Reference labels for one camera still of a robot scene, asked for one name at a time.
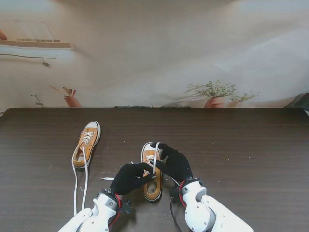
shoe insole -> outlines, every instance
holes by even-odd
[[[78,153],[76,154],[75,156],[75,159],[74,161],[76,162],[81,162],[84,160],[84,155],[83,155],[83,152],[81,150],[78,151]]]
[[[147,183],[147,192],[148,194],[154,194],[157,188],[156,181],[150,181]]]

white wall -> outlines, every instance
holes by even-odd
[[[282,107],[309,91],[308,0],[0,0],[4,17],[51,23],[76,50],[0,47],[56,57],[48,68],[0,56],[0,110],[34,107],[31,93],[66,106],[50,85],[76,89],[87,107],[203,107],[182,101],[188,85],[216,79],[261,92],[248,106]]]

shoe tongue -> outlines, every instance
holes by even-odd
[[[86,147],[85,142],[82,142],[82,143],[81,143],[81,145],[79,146],[79,149],[80,149],[81,151],[83,151],[83,147]]]

small white scrap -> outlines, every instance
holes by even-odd
[[[100,177],[101,180],[114,180],[115,178],[113,177]]]

mustard yellow sneaker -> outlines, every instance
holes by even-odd
[[[163,173],[160,169],[155,166],[157,160],[161,161],[160,154],[161,150],[156,148],[152,148],[150,145],[152,143],[146,143],[141,151],[141,161],[144,163],[148,163],[150,166],[154,167],[154,174],[156,175],[156,179],[148,182],[143,186],[143,192],[146,200],[149,202],[157,202],[160,200],[162,196],[162,180]],[[144,176],[148,175],[148,171],[144,171]]]

